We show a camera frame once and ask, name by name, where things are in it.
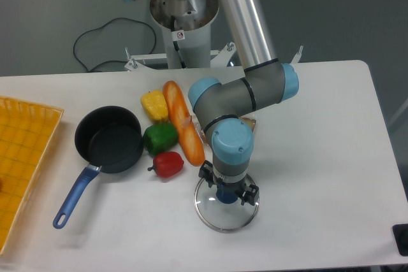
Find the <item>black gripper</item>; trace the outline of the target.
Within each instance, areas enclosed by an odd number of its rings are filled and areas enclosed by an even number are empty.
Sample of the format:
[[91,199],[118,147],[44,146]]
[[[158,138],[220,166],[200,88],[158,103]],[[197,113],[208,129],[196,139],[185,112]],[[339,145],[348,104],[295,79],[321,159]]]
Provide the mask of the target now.
[[216,186],[216,198],[223,204],[232,204],[238,199],[241,200],[242,206],[245,203],[251,206],[259,203],[259,187],[248,174],[236,182],[227,182],[224,178],[216,176],[211,162],[204,161],[198,176],[207,182],[209,188]]

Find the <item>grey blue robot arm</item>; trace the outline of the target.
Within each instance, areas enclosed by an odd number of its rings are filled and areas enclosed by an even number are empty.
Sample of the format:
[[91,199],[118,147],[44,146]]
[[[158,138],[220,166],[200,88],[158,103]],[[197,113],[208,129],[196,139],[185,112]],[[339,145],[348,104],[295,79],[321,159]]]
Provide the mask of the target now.
[[199,176],[216,186],[221,202],[230,204],[240,199],[255,204],[259,189],[245,180],[253,138],[240,117],[295,96],[298,75],[290,64],[279,61],[259,0],[150,2],[150,13],[163,28],[171,68],[192,68],[195,56],[210,53],[208,39],[200,38],[193,46],[191,36],[208,28],[219,8],[226,12],[244,77],[225,84],[204,78],[189,89],[193,112],[213,152],[213,166],[202,166]]

